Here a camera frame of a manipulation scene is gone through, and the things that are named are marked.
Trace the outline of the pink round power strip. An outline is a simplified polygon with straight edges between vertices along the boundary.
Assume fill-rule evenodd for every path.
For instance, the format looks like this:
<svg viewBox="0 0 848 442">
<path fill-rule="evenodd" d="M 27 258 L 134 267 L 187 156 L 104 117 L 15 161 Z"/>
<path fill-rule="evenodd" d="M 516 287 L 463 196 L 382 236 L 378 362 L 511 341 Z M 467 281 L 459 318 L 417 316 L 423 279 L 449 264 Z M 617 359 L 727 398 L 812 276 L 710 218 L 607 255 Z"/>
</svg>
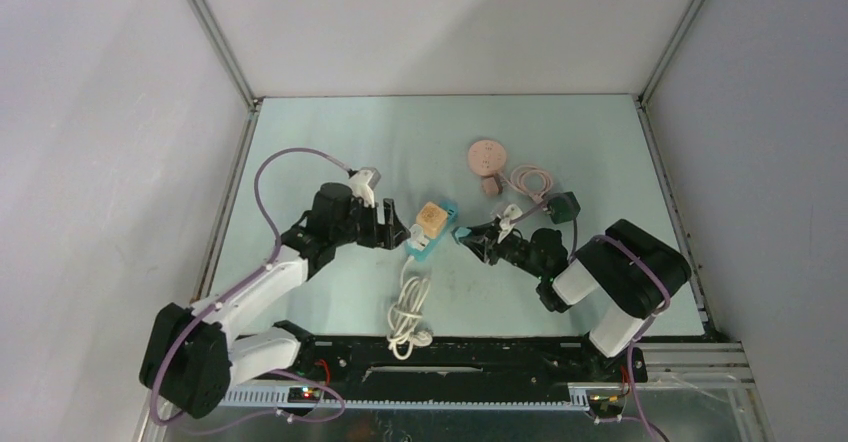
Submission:
<svg viewBox="0 0 848 442">
<path fill-rule="evenodd" d="M 470 170 L 480 177 L 490 177 L 501 172 L 507 162 L 504 146 L 492 139 L 474 142 L 467 152 Z"/>
</svg>

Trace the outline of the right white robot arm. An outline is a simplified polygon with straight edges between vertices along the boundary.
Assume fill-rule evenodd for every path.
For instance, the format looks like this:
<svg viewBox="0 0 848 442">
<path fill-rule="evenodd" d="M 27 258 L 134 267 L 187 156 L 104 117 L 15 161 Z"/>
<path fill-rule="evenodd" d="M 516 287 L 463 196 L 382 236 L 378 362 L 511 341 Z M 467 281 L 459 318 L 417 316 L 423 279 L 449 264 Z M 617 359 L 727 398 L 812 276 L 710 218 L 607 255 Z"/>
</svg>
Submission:
<svg viewBox="0 0 848 442">
<path fill-rule="evenodd" d="M 559 230 L 538 229 L 526 239 L 500 218 L 457 228 L 453 238 L 485 264 L 505 261 L 535 277 L 537 295 L 549 311 L 564 313 L 604 292 L 610 306 L 589 330 L 592 345 L 581 354 L 583 370 L 596 380 L 620 369 L 621 353 L 670 307 L 692 276 L 680 252 L 626 219 L 572 251 Z"/>
</svg>

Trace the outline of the beige cube adapter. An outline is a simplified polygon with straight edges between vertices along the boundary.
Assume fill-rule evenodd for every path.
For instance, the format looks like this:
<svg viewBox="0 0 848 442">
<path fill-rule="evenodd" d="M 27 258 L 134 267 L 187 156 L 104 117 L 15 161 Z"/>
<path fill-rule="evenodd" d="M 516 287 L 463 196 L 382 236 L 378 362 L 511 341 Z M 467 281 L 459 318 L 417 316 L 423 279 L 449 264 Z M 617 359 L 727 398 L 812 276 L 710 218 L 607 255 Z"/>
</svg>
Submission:
<svg viewBox="0 0 848 442">
<path fill-rule="evenodd" d="M 422 229 L 422 233 L 430 238 L 436 239 L 448 223 L 448 212 L 434 202 L 427 202 L 416 215 L 416 224 Z"/>
</svg>

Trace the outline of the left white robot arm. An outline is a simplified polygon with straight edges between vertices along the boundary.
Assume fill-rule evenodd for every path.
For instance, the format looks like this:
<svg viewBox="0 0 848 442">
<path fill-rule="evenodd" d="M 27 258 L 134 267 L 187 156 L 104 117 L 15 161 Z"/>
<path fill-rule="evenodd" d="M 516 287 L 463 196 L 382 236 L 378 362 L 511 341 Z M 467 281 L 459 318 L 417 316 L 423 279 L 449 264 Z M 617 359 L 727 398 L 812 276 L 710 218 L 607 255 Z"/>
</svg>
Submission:
<svg viewBox="0 0 848 442">
<path fill-rule="evenodd" d="M 188 307 L 171 303 L 154 320 L 139 371 L 151 398 L 163 398 L 179 414 L 208 415 L 234 386 L 282 369 L 304 378 L 316 365 L 315 350 L 295 325 L 273 324 L 247 334 L 268 307 L 318 274 L 338 248 L 357 245 L 393 250 L 410 236 L 391 198 L 370 203 L 351 186 L 328 182 L 310 209 L 275 234 L 269 259 L 219 295 Z"/>
</svg>

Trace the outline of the teal power strip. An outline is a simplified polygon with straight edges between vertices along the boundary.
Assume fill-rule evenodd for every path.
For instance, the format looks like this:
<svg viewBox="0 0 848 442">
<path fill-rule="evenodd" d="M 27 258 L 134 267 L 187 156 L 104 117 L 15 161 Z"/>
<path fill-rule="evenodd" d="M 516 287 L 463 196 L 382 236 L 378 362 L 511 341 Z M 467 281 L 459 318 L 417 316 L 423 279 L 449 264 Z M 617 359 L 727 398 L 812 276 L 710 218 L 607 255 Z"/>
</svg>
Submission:
<svg viewBox="0 0 848 442">
<path fill-rule="evenodd" d="M 425 261 L 454 225 L 458 214 L 458 205 L 452 200 L 426 202 L 409 229 L 410 237 L 404 245 L 407 254 L 414 261 Z"/>
</svg>

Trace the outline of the dark green cube socket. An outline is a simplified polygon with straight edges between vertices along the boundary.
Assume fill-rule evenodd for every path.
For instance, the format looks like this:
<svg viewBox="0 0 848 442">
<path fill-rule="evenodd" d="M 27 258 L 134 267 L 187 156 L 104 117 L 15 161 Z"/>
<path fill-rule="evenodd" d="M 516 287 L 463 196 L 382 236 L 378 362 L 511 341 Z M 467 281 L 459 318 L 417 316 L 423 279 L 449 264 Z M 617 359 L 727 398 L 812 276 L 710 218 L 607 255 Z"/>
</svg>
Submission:
<svg viewBox="0 0 848 442">
<path fill-rule="evenodd" d="M 573 192 L 559 192 L 550 195 L 546 201 L 546 213 L 554 225 L 575 222 L 581 206 Z"/>
</svg>

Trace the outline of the pink brown plug adapter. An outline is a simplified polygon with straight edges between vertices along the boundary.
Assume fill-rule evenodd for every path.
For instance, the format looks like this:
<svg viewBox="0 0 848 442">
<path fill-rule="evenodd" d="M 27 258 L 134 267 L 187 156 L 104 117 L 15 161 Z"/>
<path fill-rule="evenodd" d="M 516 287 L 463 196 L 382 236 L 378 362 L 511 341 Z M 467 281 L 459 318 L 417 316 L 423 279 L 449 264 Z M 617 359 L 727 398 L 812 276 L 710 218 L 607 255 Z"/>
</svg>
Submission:
<svg viewBox="0 0 848 442">
<path fill-rule="evenodd" d="M 496 197 L 503 193 L 501 179 L 498 176 L 488 176 L 481 180 L 481 187 L 487 197 Z"/>
</svg>

